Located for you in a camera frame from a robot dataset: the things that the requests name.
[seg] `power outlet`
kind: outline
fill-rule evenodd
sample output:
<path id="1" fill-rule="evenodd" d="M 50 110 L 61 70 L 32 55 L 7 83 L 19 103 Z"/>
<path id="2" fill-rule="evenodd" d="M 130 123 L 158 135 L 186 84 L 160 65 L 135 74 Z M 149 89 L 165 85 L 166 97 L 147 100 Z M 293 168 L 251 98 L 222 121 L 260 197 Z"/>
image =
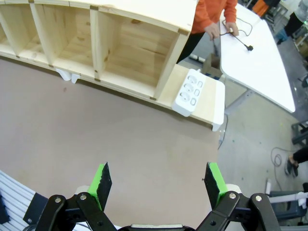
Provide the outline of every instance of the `power outlet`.
<path id="1" fill-rule="evenodd" d="M 190 69 L 172 104 L 172 109 L 182 116 L 190 116 L 196 109 L 205 82 L 206 77 L 200 70 Z"/>

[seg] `screw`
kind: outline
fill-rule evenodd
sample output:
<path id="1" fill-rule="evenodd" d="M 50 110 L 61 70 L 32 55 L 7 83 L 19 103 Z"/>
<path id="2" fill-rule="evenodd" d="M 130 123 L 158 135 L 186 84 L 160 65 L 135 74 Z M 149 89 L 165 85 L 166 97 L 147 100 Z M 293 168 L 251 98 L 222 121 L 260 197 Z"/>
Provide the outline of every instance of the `screw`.
<path id="1" fill-rule="evenodd" d="M 256 200 L 257 200 L 257 201 L 262 201 L 262 197 L 256 196 Z"/>
<path id="2" fill-rule="evenodd" d="M 87 198 L 86 195 L 81 195 L 81 196 L 80 196 L 80 199 L 81 199 L 81 200 L 85 200 L 86 198 Z"/>
<path id="3" fill-rule="evenodd" d="M 55 203 L 59 203 L 59 202 L 61 202 L 61 198 L 57 197 L 54 201 L 55 201 Z"/>
<path id="4" fill-rule="evenodd" d="M 231 192 L 231 193 L 229 194 L 229 198 L 235 199 L 235 198 L 236 198 L 236 195 L 235 195 L 234 193 Z"/>

